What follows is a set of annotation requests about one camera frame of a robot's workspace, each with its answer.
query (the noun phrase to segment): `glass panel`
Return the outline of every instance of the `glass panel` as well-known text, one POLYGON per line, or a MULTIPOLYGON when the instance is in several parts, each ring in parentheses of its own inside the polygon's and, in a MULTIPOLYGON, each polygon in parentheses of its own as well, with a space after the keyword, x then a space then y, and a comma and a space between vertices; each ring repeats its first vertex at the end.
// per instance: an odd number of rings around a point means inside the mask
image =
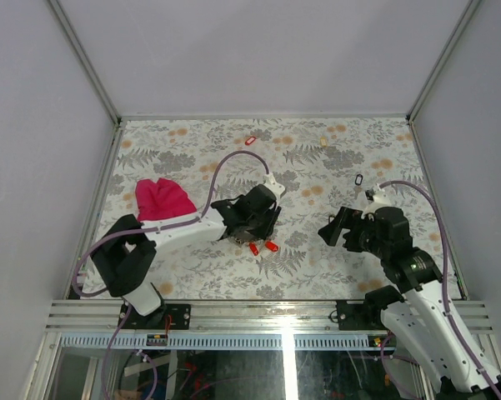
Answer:
MULTIPOLYGON (((145 353, 157 364, 158 384, 153 400, 401 398, 386 375, 378 352, 295 352, 285 348, 283 351, 172 351, 172 356, 171 351, 145 353)), ((57 384, 48 399, 103 400, 104 354, 105 350, 64 348, 54 379, 57 384)), ((110 398, 146 399, 154 383, 150 364, 129 350, 111 351, 108 360, 105 381, 110 398)), ((413 391, 422 397, 418 369, 404 361, 393 363, 407 366, 409 376, 402 377, 401 383, 413 383, 413 391)))

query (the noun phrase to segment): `white wall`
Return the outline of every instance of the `white wall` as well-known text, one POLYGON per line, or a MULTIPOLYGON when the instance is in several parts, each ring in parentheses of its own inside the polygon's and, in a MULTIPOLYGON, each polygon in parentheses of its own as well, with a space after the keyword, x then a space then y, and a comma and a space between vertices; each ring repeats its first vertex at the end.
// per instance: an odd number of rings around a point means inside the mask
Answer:
POLYGON ((111 124, 42 0, 0 1, 0 400, 20 395, 111 124))
POLYGON ((501 1, 484 2, 416 125, 465 282, 501 344, 501 1))
POLYGON ((62 0, 123 115, 405 115, 467 2, 62 0))

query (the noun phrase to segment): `robotic arm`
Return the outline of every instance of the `robotic arm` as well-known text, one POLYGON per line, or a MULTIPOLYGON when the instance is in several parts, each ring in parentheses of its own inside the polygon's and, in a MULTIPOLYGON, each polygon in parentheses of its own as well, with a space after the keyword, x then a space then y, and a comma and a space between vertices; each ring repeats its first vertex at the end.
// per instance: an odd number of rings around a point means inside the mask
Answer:
POLYGON ((109 293, 124 298, 148 320, 148 325, 156 326, 162 321, 166 307, 156 288, 144 281, 156 253, 200 241, 264 240, 273 232, 284 192, 285 187, 268 173, 264 183, 246 195, 213 202, 202 216, 195 212, 141 224, 132 214, 125 215, 105 236, 133 229, 144 232, 109 240, 93 252, 92 260, 109 293))
POLYGON ((387 286, 367 293, 363 304, 367 319, 382 323, 395 334, 427 373, 437 399, 499 398, 488 380, 501 392, 500 371, 483 355, 452 301, 450 311, 445 312, 443 276, 430 255, 413 246, 408 219, 402 210, 391 206, 383 189, 376 187, 366 194, 371 203, 364 211, 341 207, 318 234, 329 246, 335 246, 342 230, 348 229, 343 247, 378 257, 386 277, 398 288, 387 286), (465 351, 463 341, 481 360, 483 371, 465 351))

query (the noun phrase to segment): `floral tablecloth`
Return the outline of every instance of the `floral tablecloth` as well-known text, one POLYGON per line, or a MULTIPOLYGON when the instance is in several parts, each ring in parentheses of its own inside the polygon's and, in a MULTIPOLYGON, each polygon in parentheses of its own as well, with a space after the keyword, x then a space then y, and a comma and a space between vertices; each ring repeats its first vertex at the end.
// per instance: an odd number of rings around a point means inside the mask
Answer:
MULTIPOLYGON (((287 188, 273 235, 278 252, 263 248, 256 257, 247 246, 224 240, 159 253, 147 279, 165 298, 362 298, 387 284, 378 260, 340 245, 328 247, 317 231, 341 206, 364 207, 363 191, 375 183, 397 178, 423 183, 403 118, 128 121, 120 146, 96 238, 123 214, 138 214, 134 190, 140 179, 172 179, 201 209, 218 162, 238 149, 265 158, 287 188), (251 136, 257 140, 245 146, 251 136), (361 187, 354 185, 359 173, 361 187)), ((263 174, 257 160, 236 156, 219 173, 215 198, 244 194, 262 182, 263 174)), ((440 237, 429 205, 407 188, 388 193, 408 216, 415 244, 441 266, 440 237)), ((451 295, 458 298, 453 272, 449 281, 451 295)), ((88 264, 84 290, 101 287, 102 279, 88 264)))

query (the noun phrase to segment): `folded fabric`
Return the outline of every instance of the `folded fabric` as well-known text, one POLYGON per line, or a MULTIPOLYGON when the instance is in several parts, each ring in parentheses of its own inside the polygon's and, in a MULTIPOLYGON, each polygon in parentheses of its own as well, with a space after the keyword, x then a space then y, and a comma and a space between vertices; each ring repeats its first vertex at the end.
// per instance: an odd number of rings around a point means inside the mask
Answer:
POLYGON ((197 211, 180 185, 162 177, 157 183, 150 179, 137 182, 135 197, 139 207, 138 221, 159 221, 197 211))

